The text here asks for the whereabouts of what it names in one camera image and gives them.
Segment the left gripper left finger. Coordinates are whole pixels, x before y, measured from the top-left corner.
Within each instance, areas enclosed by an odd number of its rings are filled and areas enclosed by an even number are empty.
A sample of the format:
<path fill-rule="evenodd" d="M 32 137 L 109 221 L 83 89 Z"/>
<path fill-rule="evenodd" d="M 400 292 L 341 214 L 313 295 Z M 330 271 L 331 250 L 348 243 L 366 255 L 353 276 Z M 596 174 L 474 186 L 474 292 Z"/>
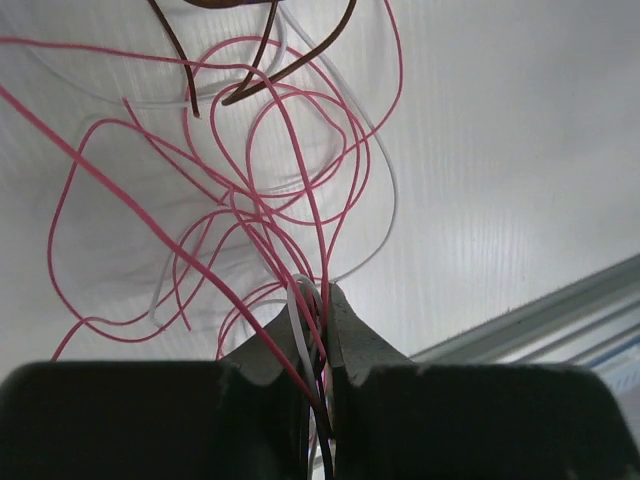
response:
<path fill-rule="evenodd" d="M 232 369 L 223 436 L 239 449 L 232 476 L 305 479 L 308 476 L 311 405 L 289 311 L 264 326 L 279 352 L 255 334 L 221 358 Z"/>

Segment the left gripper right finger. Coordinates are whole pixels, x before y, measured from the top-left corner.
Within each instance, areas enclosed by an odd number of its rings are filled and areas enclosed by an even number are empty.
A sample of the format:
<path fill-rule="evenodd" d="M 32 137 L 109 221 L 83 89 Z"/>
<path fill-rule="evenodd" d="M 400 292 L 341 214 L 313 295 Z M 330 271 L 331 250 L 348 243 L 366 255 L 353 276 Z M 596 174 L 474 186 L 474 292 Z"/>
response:
<path fill-rule="evenodd" d="M 384 479 L 389 472 L 381 445 L 383 422 L 376 395 L 365 383 L 374 368 L 411 365 L 407 356 L 361 320 L 345 293 L 329 285 L 327 353 L 331 371 L 332 427 L 337 479 Z"/>

